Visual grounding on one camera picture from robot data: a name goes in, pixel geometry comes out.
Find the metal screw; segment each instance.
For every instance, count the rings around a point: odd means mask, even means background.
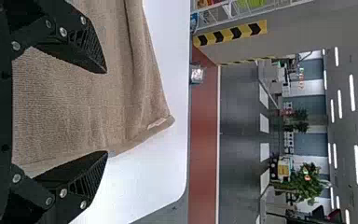
[[[63,27],[61,27],[60,34],[62,35],[62,37],[66,37],[68,35],[68,32]]]
[[[86,25],[87,20],[86,20],[86,18],[84,18],[84,16],[80,17],[80,21],[83,25]]]
[[[51,28],[51,21],[46,21],[46,26],[50,29]]]
[[[13,46],[13,49],[16,50],[16,51],[19,51],[21,49],[21,45],[17,41],[12,41],[11,46]]]
[[[64,198],[64,197],[66,197],[67,194],[68,194],[68,190],[67,189],[62,189],[61,192],[60,192],[60,197]]]
[[[17,184],[21,180],[21,175],[14,175],[13,176],[13,183]]]
[[[84,209],[86,208],[86,206],[87,206],[87,202],[86,202],[86,201],[81,202],[80,208],[81,208],[82,210],[84,210]]]
[[[53,203],[53,199],[52,198],[47,198],[46,199],[46,205],[49,206]]]

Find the shelf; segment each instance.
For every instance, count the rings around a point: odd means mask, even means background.
[[[198,13],[199,15],[197,28],[199,31],[230,21],[312,2],[313,0],[226,0],[199,9],[197,9],[197,1],[198,0],[193,1],[194,10],[192,14]]]

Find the gray floor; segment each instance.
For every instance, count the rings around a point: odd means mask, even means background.
[[[260,176],[268,169],[266,161],[260,162],[260,143],[270,143],[271,152],[279,151],[277,121],[259,101],[254,63],[223,68],[221,83],[219,222],[255,223]],[[260,132],[260,113],[269,118],[270,134]]]

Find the wall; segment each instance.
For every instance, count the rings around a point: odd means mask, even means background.
[[[193,62],[206,67],[202,84],[191,87],[189,224],[213,224],[216,216],[218,67],[193,48]]]
[[[296,133],[296,155],[327,157],[327,133]]]
[[[296,52],[358,43],[358,1],[315,0],[244,20],[226,23],[202,32],[267,20],[268,34],[244,38],[201,50],[215,63],[236,62],[252,57],[283,56]]]
[[[324,95],[303,96],[303,97],[285,97],[285,102],[292,102],[293,109],[307,109],[309,115],[325,115],[326,103]]]
[[[300,67],[305,69],[305,80],[324,78],[324,60],[322,58],[303,61],[300,63]]]

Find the white wall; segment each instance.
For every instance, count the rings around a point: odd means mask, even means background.
[[[321,50],[314,50],[314,51],[300,53],[300,58],[301,59],[305,58],[303,61],[307,61],[307,60],[314,60],[314,59],[322,59],[323,55]]]
[[[316,166],[321,167],[320,174],[321,175],[330,175],[330,166],[328,164],[327,157],[314,157],[314,156],[293,156],[293,160],[295,161],[295,169],[299,170],[300,166],[305,163],[315,163]]]
[[[327,215],[329,213],[331,213],[331,202],[330,199],[326,199],[326,198],[316,198],[316,204],[313,206],[309,206],[307,204],[307,201],[302,202],[302,203],[298,203],[297,204],[297,208],[299,212],[303,212],[303,213],[310,213],[312,212],[315,208],[319,207],[320,205],[324,206],[324,213]]]
[[[324,95],[324,80],[314,79],[304,81],[304,88],[300,88],[300,82],[294,81],[291,83],[290,93],[285,94],[283,97],[296,97],[296,96],[311,96],[311,95]]]
[[[307,133],[327,133],[327,125],[310,125]]]

